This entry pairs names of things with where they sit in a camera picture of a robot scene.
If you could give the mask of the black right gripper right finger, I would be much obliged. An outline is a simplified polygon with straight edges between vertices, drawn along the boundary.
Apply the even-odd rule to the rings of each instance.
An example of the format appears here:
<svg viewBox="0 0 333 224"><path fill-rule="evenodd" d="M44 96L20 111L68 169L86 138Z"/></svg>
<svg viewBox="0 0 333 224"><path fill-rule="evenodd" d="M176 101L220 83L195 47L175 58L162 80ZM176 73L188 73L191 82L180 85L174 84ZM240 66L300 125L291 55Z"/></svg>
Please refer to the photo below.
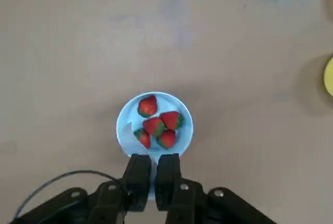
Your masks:
<svg viewBox="0 0 333 224"><path fill-rule="evenodd" d="M212 188L182 177L178 154L162 155L155 179L155 199L166 223L275 224L233 191Z"/></svg>

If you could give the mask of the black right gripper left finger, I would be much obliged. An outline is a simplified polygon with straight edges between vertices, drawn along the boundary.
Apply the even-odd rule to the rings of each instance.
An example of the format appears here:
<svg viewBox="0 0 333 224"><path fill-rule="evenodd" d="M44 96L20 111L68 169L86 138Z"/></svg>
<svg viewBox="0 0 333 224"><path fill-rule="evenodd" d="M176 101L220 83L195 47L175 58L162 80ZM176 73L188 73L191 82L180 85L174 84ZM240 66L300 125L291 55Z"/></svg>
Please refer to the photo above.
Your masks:
<svg viewBox="0 0 333 224"><path fill-rule="evenodd" d="M94 193L70 188L25 214L20 213L45 187L64 177L80 174L80 171L64 173L35 190L19 206L13 223L124 223L128 212L144 211L150 190L150 172L150 157L133 154L120 179L91 170L91 174L107 178Z"/></svg>

